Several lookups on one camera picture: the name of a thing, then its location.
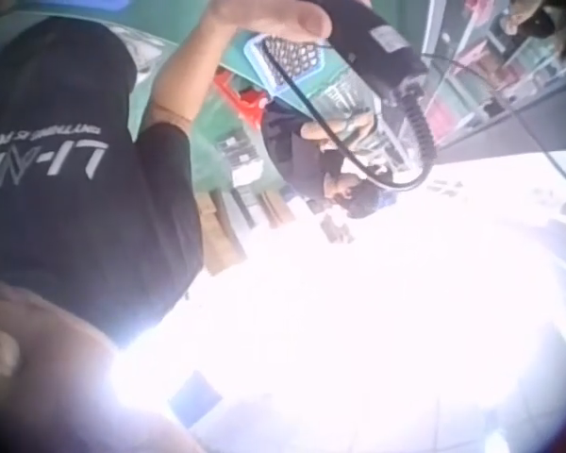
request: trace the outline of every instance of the electronic device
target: electronic device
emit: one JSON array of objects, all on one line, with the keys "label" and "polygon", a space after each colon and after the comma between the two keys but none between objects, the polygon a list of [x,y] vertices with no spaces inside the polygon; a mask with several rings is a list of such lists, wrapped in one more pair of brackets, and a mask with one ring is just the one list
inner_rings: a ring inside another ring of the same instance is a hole
[{"label": "electronic device", "polygon": [[290,85],[266,57],[264,47],[295,83],[320,73],[325,67],[323,47],[317,44],[289,42],[263,34],[255,36],[245,44],[243,53],[271,97],[289,90]]},{"label": "electronic device", "polygon": [[411,190],[421,185],[429,175],[436,157],[436,146],[419,105],[427,66],[409,43],[383,18],[356,0],[305,0],[323,8],[333,25],[329,46],[355,71],[380,98],[393,96],[404,111],[420,150],[422,171],[410,182],[395,182],[390,173],[377,174],[352,153],[298,88],[292,74],[280,64],[266,42],[262,51],[281,78],[300,98],[338,150],[351,160],[375,185],[396,191]]}]

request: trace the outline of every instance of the keypad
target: keypad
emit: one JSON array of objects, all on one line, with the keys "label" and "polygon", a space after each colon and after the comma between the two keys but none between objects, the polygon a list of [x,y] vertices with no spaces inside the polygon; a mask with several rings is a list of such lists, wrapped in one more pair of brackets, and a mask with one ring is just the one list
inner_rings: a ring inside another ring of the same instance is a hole
[{"label": "keypad", "polygon": [[315,44],[289,42],[274,37],[266,37],[262,41],[256,42],[258,51],[264,57],[270,72],[273,74],[277,87],[285,85],[285,80],[265,55],[262,48],[263,43],[266,43],[269,52],[294,80],[310,73],[321,63],[319,48]]}]

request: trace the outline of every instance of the cable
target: cable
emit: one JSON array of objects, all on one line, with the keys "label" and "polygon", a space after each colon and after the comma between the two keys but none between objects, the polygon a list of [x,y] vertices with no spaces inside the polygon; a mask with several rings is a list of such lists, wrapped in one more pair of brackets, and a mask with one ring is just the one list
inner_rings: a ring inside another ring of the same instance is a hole
[{"label": "cable", "polygon": [[[323,48],[323,49],[333,49],[333,50],[335,50],[334,47],[332,47],[331,45],[328,45],[328,44],[316,44],[316,46]],[[335,132],[333,132],[331,130],[331,128],[327,125],[323,116],[316,110],[316,108],[314,108],[312,103],[310,103],[310,101],[307,99],[307,97],[295,85],[295,83],[293,82],[293,80],[289,76],[289,74],[287,74],[287,72],[281,67],[281,65],[278,63],[278,61],[276,61],[274,56],[270,53],[265,42],[262,44],[262,47],[264,49],[265,55],[271,61],[273,66],[281,74],[281,76],[283,77],[285,82],[290,86],[291,90],[298,96],[300,101],[302,101],[302,103],[306,106],[308,111],[313,115],[313,117],[317,121],[317,123],[319,123],[319,125],[327,133],[327,135],[329,136],[331,141],[338,146],[338,150],[346,158],[350,159],[359,168],[359,170],[362,171],[367,176],[367,178],[369,180],[371,180],[374,184],[376,184],[380,187],[391,188],[391,189],[394,189],[394,190],[397,190],[397,191],[405,191],[405,190],[414,189],[417,186],[419,186],[422,182],[424,182],[424,180],[427,178],[427,176],[429,175],[429,173],[431,172],[431,169],[432,169],[431,165],[428,165],[428,163],[431,163],[431,161],[434,159],[433,155],[435,154],[435,147],[434,147],[433,140],[432,140],[431,144],[428,142],[428,140],[431,139],[431,133],[429,132],[429,129],[427,130],[427,134],[425,134],[425,131],[420,127],[420,124],[422,124],[422,122],[425,122],[425,117],[423,119],[422,118],[416,118],[417,115],[420,115],[422,117],[424,116],[421,109],[419,108],[419,105],[415,106],[415,105],[410,104],[413,101],[415,101],[415,104],[416,104],[416,100],[415,100],[414,96],[411,96],[410,99],[409,99],[409,96],[405,96],[404,98],[400,98],[400,99],[397,98],[396,101],[398,102],[398,104],[402,105],[403,108],[405,109],[409,125],[411,126],[411,128],[413,128],[413,132],[416,135],[416,138],[418,140],[418,144],[420,145],[420,149],[422,150],[423,158],[425,158],[424,170],[414,181],[411,181],[408,184],[394,183],[393,181],[391,181],[389,179],[382,180],[381,176],[374,175],[366,166],[364,166],[356,158],[354,153],[352,153],[344,145],[344,143],[342,143],[338,139],[337,134],[335,134]],[[551,155],[551,153],[549,151],[547,151],[545,149],[545,147],[541,144],[541,141],[537,138],[537,135],[534,133],[534,131],[528,125],[528,123],[524,120],[522,114],[519,111],[517,111],[516,109],[514,109],[511,106],[511,104],[502,95],[499,95],[499,92],[492,86],[492,84],[489,82],[489,80],[487,80],[486,77],[479,74],[473,68],[470,68],[469,66],[467,66],[463,63],[460,63],[460,62],[458,62],[458,61],[456,61],[455,59],[452,59],[452,58],[448,58],[448,57],[445,57],[445,56],[442,56],[442,55],[437,55],[437,54],[430,54],[430,53],[422,53],[421,57],[446,61],[446,62],[450,63],[451,65],[455,66],[456,68],[467,71],[471,75],[473,75],[473,76],[477,77],[478,79],[480,79],[481,81],[483,81],[484,84],[489,89],[489,93],[492,95],[492,97],[501,105],[501,107],[503,107],[505,110],[507,110],[509,112],[509,114],[520,124],[520,126],[522,126],[523,130],[526,132],[526,135],[528,135],[530,140],[532,140],[533,143],[538,146],[538,148],[541,150],[541,152],[543,153],[545,158],[549,161],[549,163],[554,167],[554,169],[566,181],[566,171],[564,170],[564,168]]]},{"label": "cable", "polygon": [[502,95],[499,95],[497,90],[492,86],[492,84],[489,82],[489,80],[487,80],[486,77],[482,76],[477,71],[470,68],[469,66],[466,66],[465,64],[459,63],[458,61],[451,59],[451,58],[448,58],[448,57],[444,57],[444,56],[436,55],[436,54],[422,54],[422,57],[447,61],[448,63],[451,63],[453,66],[460,68],[464,71],[467,71],[471,75],[476,76],[477,78],[482,80],[486,84],[487,88],[489,88],[489,93],[492,94],[492,97],[494,97],[494,99],[499,104],[501,104],[501,107],[503,107],[505,110],[507,110],[509,112],[509,114],[516,121],[518,121],[518,123],[520,123],[520,126],[522,126],[523,130],[526,132],[526,135],[528,135],[530,140],[532,140],[538,146],[538,148],[541,150],[543,155],[547,158],[547,160],[549,160],[549,163],[551,163],[551,165],[556,169],[556,171],[566,180],[566,170],[564,170],[564,168],[551,155],[551,153],[549,151],[547,151],[545,149],[545,147],[541,144],[541,141],[537,138],[536,134],[530,128],[528,123],[524,120],[524,118],[522,117],[522,114],[520,112],[518,112],[516,109],[514,109],[511,106],[511,104]]},{"label": "cable", "polygon": [[408,92],[406,94],[400,94],[399,92],[394,93],[394,97],[398,104],[403,106],[405,110],[405,114],[407,116],[407,121],[417,139],[418,145],[420,150],[422,151],[422,160],[423,160],[423,168],[422,172],[416,176],[410,182],[394,182],[391,179],[390,172],[387,172],[383,175],[379,175],[373,171],[367,165],[364,165],[357,156],[348,149],[345,143],[340,140],[338,135],[329,127],[327,124],[326,119],[321,115],[321,113],[314,107],[314,105],[308,100],[306,95],[298,88],[298,86],[293,81],[292,77],[287,73],[287,71],[279,64],[276,58],[271,54],[270,49],[266,41],[262,42],[262,50],[264,55],[268,58],[268,60],[273,64],[275,69],[281,74],[281,77],[285,82],[290,86],[291,90],[295,93],[295,95],[300,99],[302,104],[308,109],[312,117],[316,120],[316,122],[323,128],[325,133],[329,136],[331,142],[333,142],[337,150],[347,159],[349,159],[352,163],[354,163],[359,170],[367,176],[367,179],[373,182],[376,186],[386,189],[386,190],[393,190],[393,191],[410,191],[412,189],[417,188],[420,186],[429,176],[430,172],[433,168],[433,161],[436,156],[436,146],[434,145],[434,139],[432,138],[432,134],[430,132],[429,126],[427,125],[427,121],[425,120],[424,114],[417,102],[416,96],[413,92]]}]

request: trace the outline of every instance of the dark hair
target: dark hair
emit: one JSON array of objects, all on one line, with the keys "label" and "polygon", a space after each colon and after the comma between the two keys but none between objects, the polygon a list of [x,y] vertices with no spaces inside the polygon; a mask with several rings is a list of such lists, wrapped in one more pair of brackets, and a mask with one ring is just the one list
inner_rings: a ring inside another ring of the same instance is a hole
[{"label": "dark hair", "polygon": [[396,193],[385,191],[373,182],[362,180],[352,188],[350,198],[336,196],[335,201],[351,219],[364,219],[385,206],[396,203]]}]

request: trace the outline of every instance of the bright light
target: bright light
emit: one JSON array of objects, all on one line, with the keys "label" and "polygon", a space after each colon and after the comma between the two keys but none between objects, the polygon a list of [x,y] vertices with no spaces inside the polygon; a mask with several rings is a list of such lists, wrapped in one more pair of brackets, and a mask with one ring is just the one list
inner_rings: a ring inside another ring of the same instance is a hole
[{"label": "bright light", "polygon": [[499,431],[495,431],[486,438],[484,443],[484,453],[511,453],[508,441]]},{"label": "bright light", "polygon": [[127,351],[122,399],[163,404],[198,369],[225,398],[272,394],[325,431],[403,429],[440,395],[494,407],[536,351],[553,275],[524,238],[425,201],[364,224],[348,247],[293,226],[270,235],[203,288],[201,316],[170,328],[184,341],[150,332]]}]

